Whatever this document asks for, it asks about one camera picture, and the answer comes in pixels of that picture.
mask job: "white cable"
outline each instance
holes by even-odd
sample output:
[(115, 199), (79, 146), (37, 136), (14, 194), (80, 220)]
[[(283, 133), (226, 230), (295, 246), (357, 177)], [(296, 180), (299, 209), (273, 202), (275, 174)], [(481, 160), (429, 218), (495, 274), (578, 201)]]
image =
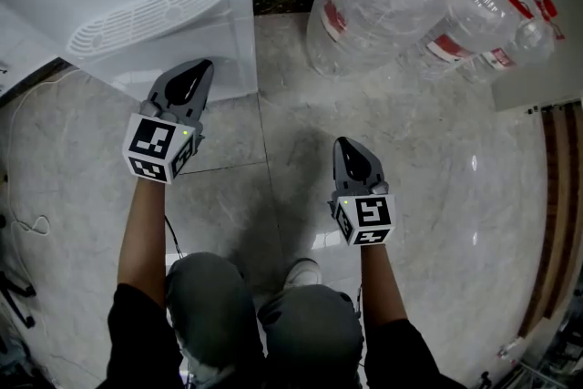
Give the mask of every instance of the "white cable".
[[(39, 83), (38, 85), (36, 85), (35, 87), (33, 87), (32, 89), (30, 89), (25, 96), (22, 98), (22, 100), (20, 101), (20, 103), (18, 104), (18, 106), (16, 106), (16, 110), (14, 111), (14, 113), (12, 114), (12, 117), (10, 118), (10, 129), (8, 130), (8, 151), (6, 152), (6, 176), (8, 178), (7, 181), (7, 187), (6, 187), (6, 196), (8, 198), (8, 212), (10, 214), (10, 216), (12, 217), (12, 223), (10, 224), (10, 230), (12, 231), (12, 227), (14, 225), (17, 225), (18, 227), (20, 227), (22, 229), (23, 232), (25, 233), (34, 233), (36, 235), (48, 235), (51, 232), (51, 223), (48, 220), (48, 217), (45, 215), (41, 215), (38, 216), (35, 220), (35, 222), (33, 223), (33, 226), (30, 227), (26, 222), (23, 222), (22, 220), (18, 219), (17, 216), (15, 215), (15, 211), (12, 209), (12, 201), (10, 199), (10, 185), (12, 184), (12, 178), (10, 177), (10, 156), (11, 156), (11, 150), (12, 150), (12, 133), (14, 130), (14, 126), (15, 126), (15, 120), (16, 120), (16, 114), (18, 113), (18, 111), (20, 110), (20, 108), (23, 106), (23, 104), (25, 103), (26, 99), (38, 88), (43, 87), (43, 86), (48, 86), (48, 85), (56, 85), (58, 83), (60, 83), (61, 81), (63, 81), (65, 78), (70, 77), (71, 75), (73, 75), (76, 72), (79, 72), (81, 70), (79, 70), (78, 68), (76, 68), (75, 70), (71, 70), (70, 72), (65, 73), (61, 78), (59, 78), (58, 80), (55, 81), (44, 81), (43, 83)], [(38, 225), (38, 222), (40, 222), (41, 220), (43, 220), (46, 223), (46, 230), (45, 231), (41, 231), (38, 230), (36, 228), (36, 226)]]
[[(10, 184), (12, 183), (12, 178), (10, 177), (10, 156), (11, 156), (11, 149), (12, 149), (12, 132), (14, 130), (14, 125), (15, 125), (15, 119), (16, 119), (16, 114), (18, 113), (18, 111), (20, 110), (20, 108), (23, 106), (23, 104), (25, 103), (26, 99), (39, 87), (42, 86), (48, 86), (48, 85), (56, 85), (58, 83), (60, 83), (61, 81), (63, 81), (65, 78), (70, 77), (71, 75), (73, 75), (74, 73), (81, 71), (78, 68), (76, 68), (75, 70), (71, 70), (67, 73), (65, 73), (61, 78), (59, 78), (58, 80), (55, 81), (44, 81), (43, 83), (39, 83), (38, 85), (34, 86), (32, 89), (28, 90), (28, 92), (25, 94), (25, 96), (22, 98), (22, 100), (20, 101), (20, 103), (18, 103), (18, 106), (16, 106), (16, 109), (14, 111), (14, 113), (12, 114), (12, 117), (10, 118), (10, 129), (8, 130), (8, 150), (6, 152), (6, 177), (8, 179), (6, 185), (6, 195), (7, 195), (7, 203), (8, 203), (8, 212), (10, 213), (10, 216), (12, 217), (12, 222), (10, 223), (10, 240), (12, 242), (12, 247), (13, 250), (15, 251), (16, 257), (18, 259), (18, 263), (20, 264), (20, 267), (22, 268), (26, 278), (28, 279), (28, 282), (30, 283), (31, 286), (35, 287), (33, 279), (30, 275), (30, 272), (28, 272), (28, 269), (26, 268), (24, 262), (22, 261), (22, 257), (20, 256), (20, 250), (18, 249), (18, 245), (16, 244), (16, 240), (15, 240), (15, 234), (14, 234), (14, 226), (18, 226), (20, 227), (20, 229), (25, 232), (25, 233), (34, 233), (35, 235), (39, 235), (42, 237), (45, 237), (46, 235), (48, 235), (51, 231), (51, 223), (48, 220), (48, 217), (45, 215), (41, 215), (38, 216), (35, 220), (35, 222), (33, 223), (33, 226), (30, 227), (27, 223), (19, 220), (17, 218), (17, 216), (15, 215), (14, 210), (12, 209), (12, 203), (10, 200)], [(41, 230), (37, 230), (36, 229), (36, 225), (38, 224), (39, 221), (44, 220), (46, 222), (46, 231), (41, 231)], [(40, 300), (38, 301), (38, 307), (39, 307), (39, 311), (40, 311), (40, 318), (41, 321), (43, 322), (43, 333), (45, 335), (45, 339), (46, 339), (46, 352), (48, 354), (48, 358), (51, 357), (51, 344), (50, 344), (50, 340), (48, 339), (48, 328), (46, 326), (46, 320), (45, 320), (45, 310), (43, 309), (43, 306), (40, 302)]]

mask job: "knee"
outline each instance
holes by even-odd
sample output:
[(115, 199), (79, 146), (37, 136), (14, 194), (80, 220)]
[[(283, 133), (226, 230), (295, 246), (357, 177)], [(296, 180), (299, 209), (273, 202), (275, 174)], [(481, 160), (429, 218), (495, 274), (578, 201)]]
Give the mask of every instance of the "knee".
[(208, 252), (191, 253), (176, 261), (170, 268), (169, 275), (196, 273), (198, 277), (204, 274), (235, 274), (237, 268), (219, 255)]
[(177, 302), (191, 308), (207, 300), (220, 301), (230, 293), (244, 290), (245, 283), (235, 265), (207, 252), (191, 253), (176, 261), (166, 279), (170, 308), (176, 308)]
[(363, 348), (363, 332), (353, 303), (323, 285), (284, 292), (260, 311), (268, 346), (283, 357), (326, 365), (356, 362)]

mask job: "white wall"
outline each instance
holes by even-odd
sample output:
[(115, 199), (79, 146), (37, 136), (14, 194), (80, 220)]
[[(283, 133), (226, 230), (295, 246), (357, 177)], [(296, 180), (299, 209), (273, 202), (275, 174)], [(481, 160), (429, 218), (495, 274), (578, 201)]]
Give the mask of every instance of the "white wall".
[(492, 86), (497, 110), (561, 103), (583, 96), (583, 0), (553, 0), (565, 35), (544, 64), (522, 67)]
[(0, 74), (0, 95), (55, 58), (28, 39), (25, 28), (0, 5), (0, 67), (8, 69)]

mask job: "black cable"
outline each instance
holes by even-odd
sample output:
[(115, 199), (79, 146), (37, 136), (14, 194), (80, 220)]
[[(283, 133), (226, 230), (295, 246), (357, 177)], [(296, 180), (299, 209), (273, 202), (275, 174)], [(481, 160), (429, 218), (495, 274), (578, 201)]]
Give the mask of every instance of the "black cable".
[(172, 226), (170, 225), (170, 221), (168, 220), (166, 215), (164, 215), (164, 220), (168, 224), (168, 226), (170, 228), (170, 232), (172, 233), (172, 239), (174, 240), (174, 245), (176, 246), (176, 253), (179, 254), (180, 258), (182, 258), (184, 255), (182, 254), (182, 251), (180, 250), (179, 241), (177, 240), (176, 234), (174, 233), (174, 229), (172, 229)]

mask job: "leg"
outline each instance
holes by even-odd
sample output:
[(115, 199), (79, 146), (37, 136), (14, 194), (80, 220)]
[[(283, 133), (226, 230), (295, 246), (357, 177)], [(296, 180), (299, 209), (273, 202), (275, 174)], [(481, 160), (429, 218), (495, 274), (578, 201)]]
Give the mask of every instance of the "leg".
[(284, 290), (259, 311), (267, 335), (267, 364), (299, 386), (357, 385), (363, 332), (353, 303), (323, 285)]
[(233, 264), (211, 253), (176, 261), (166, 302), (195, 378), (212, 385), (235, 372), (257, 375), (263, 352), (255, 308)]

